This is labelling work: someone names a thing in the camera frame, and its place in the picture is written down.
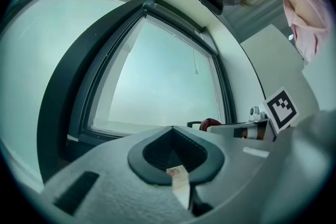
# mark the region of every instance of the ceiling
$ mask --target ceiling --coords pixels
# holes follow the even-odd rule
[[[292,34],[282,0],[253,1],[251,4],[254,7],[226,6],[219,17],[238,42],[243,42],[269,24],[273,24],[286,37]]]

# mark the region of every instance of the window glass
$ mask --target window glass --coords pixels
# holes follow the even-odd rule
[[[219,120],[207,56],[150,21],[142,25],[131,50],[128,40],[125,44],[127,49],[120,51],[101,82],[93,129],[132,134],[206,118]]]
[[[37,122],[55,68],[89,26],[122,4],[116,0],[36,0],[1,33],[0,133],[8,151],[25,167],[22,175],[39,176]]]

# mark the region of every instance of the white wall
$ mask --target white wall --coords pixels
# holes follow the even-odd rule
[[[331,33],[315,58],[303,70],[320,110],[336,109],[336,32]]]
[[[317,100],[302,74],[302,58],[275,26],[267,26],[244,41],[242,47],[259,75],[266,98],[281,87],[285,87],[293,98],[300,112],[293,126],[319,110]]]
[[[247,122],[250,109],[265,99],[257,75],[241,46],[222,24],[213,23],[208,30],[215,40],[230,80],[237,121]]]

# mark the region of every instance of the black rubber opening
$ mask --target black rubber opening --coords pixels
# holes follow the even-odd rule
[[[190,173],[206,161],[207,151],[187,136],[171,129],[147,145],[143,157],[161,171],[183,165]]]

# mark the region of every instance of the pink shirt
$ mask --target pink shirt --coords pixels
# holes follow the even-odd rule
[[[326,0],[307,0],[316,10],[321,21],[324,24],[323,28],[316,28],[306,24],[294,11],[289,1],[284,0],[283,6],[288,20],[288,25],[292,28],[294,39],[298,51],[301,53],[305,64],[308,64],[323,46],[329,33],[333,28],[333,21],[328,11]]]

